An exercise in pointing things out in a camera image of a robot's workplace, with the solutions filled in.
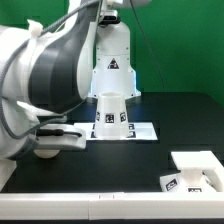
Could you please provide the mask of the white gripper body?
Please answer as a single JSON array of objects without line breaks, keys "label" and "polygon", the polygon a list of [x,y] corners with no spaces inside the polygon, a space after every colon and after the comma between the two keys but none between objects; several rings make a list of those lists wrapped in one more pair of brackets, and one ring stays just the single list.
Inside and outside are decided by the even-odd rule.
[{"label": "white gripper body", "polygon": [[84,150],[86,132],[74,125],[48,124],[36,131],[39,149]]}]

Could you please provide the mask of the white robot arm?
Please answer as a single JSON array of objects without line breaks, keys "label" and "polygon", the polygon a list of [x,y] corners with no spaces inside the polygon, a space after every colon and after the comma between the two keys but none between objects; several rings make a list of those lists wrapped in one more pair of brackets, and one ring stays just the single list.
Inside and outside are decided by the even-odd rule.
[{"label": "white robot arm", "polygon": [[65,115],[101,92],[138,97],[130,31],[117,10],[152,0],[69,0],[48,28],[0,26],[0,158],[29,150],[83,149],[85,132]]}]

